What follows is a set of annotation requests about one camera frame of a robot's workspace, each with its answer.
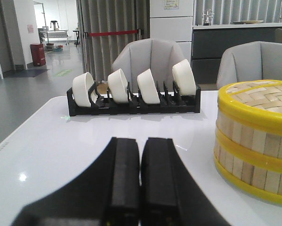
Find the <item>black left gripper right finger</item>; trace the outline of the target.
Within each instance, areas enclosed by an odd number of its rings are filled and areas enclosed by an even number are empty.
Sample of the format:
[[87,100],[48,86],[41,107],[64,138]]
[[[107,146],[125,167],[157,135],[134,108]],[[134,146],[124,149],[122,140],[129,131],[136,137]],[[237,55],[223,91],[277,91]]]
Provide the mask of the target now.
[[227,226],[181,161],[172,139],[148,138],[141,163],[143,226]]

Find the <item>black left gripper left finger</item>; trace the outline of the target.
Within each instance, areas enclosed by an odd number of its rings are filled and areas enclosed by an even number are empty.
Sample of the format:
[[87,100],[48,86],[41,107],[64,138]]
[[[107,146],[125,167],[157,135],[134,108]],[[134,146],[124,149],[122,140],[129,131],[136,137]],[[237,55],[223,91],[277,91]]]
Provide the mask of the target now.
[[137,226],[139,150],[128,138],[111,138],[78,177],[26,205],[14,226]]

